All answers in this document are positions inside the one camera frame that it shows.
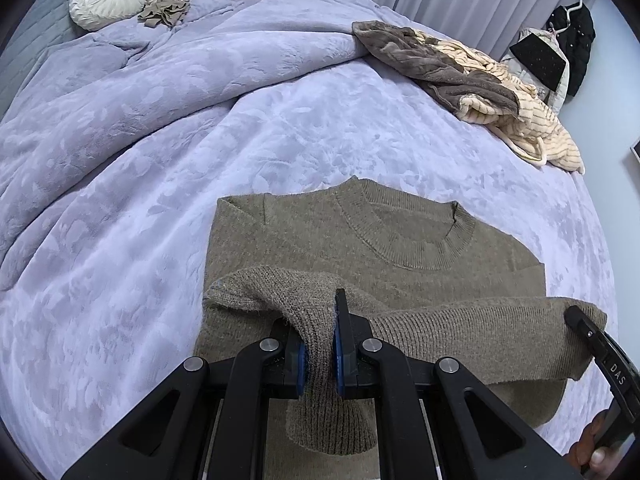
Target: black puffer jacket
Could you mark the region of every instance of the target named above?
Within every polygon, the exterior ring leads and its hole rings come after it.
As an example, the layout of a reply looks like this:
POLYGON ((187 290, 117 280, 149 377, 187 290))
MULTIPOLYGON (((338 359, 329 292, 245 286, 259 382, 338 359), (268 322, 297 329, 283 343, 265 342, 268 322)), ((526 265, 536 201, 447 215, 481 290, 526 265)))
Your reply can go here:
MULTIPOLYGON (((571 15, 571 26, 558 34, 560 49, 569 60, 570 74, 567 95, 575 96, 587 73, 587 63, 591 55, 591 43, 596 38, 593 30, 593 20, 587 6, 574 10, 571 15)), ((566 27, 566 11, 564 7, 558 7, 549 16, 547 23, 551 22, 555 30, 566 27)))

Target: metal screw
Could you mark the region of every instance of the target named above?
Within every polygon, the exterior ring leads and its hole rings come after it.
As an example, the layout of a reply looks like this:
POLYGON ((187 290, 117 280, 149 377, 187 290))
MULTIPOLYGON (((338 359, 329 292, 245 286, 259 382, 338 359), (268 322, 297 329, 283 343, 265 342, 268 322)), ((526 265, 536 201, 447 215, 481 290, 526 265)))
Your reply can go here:
POLYGON ((280 346, 280 343, 278 343, 278 340, 273 337, 268 337, 267 339, 260 341, 260 349, 265 352, 273 352, 278 349, 278 346, 280 346))
POLYGON ((453 357, 445 357, 442 361, 440 361, 440 370, 446 372, 447 374, 453 374, 460 370, 460 363, 453 357))
POLYGON ((203 364, 204 364, 204 361, 202 359, 194 356, 194 357, 186 358, 182 363, 182 366, 184 366, 184 369, 187 370, 188 372, 197 372, 202 368, 203 364))
POLYGON ((380 339, 376 339, 375 337, 370 337, 369 339, 365 339, 362 342, 362 347, 367 352, 377 352, 382 348, 382 341, 380 341, 380 339))

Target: bedspread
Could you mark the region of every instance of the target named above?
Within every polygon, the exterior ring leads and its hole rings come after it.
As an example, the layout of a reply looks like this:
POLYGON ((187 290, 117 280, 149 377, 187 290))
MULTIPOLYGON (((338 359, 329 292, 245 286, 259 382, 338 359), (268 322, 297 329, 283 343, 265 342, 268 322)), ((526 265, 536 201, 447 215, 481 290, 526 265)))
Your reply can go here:
MULTIPOLYGON (((356 174, 458 200, 597 304, 612 271, 584 181, 534 168, 372 57, 370 0, 192 0, 50 50, 0 124, 0 415, 59 478, 190 355, 216 200, 356 174)), ((436 32, 426 29, 427 33, 436 32)), ((608 402, 593 365, 540 431, 565 450, 608 402)))

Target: ribbed neckline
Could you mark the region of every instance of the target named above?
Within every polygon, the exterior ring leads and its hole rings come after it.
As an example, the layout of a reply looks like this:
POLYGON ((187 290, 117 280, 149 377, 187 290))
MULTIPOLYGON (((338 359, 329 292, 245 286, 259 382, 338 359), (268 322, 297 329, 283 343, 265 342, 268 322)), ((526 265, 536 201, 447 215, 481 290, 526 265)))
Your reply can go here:
POLYGON ((449 268, 469 244, 476 219, 458 202, 432 202, 404 191, 381 186, 356 176, 333 188, 346 220, 357 235, 385 261, 407 269, 449 268), (447 235, 438 242, 416 241, 387 226, 371 204, 382 204, 428 214, 451 222, 447 235))

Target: hand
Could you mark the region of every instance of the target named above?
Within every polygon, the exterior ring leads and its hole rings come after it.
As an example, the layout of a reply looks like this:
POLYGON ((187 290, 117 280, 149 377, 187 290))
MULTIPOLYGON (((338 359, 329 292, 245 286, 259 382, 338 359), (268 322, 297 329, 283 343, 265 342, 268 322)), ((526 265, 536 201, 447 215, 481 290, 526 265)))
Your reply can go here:
POLYGON ((596 478, 599 479, 607 478, 620 461, 618 454, 606 447, 595 449, 594 438, 600 431, 606 415, 607 410, 598 413, 584 428, 580 440, 573 444, 569 453, 564 456, 564 459, 578 471, 582 466, 589 464, 590 469, 598 474, 596 478))

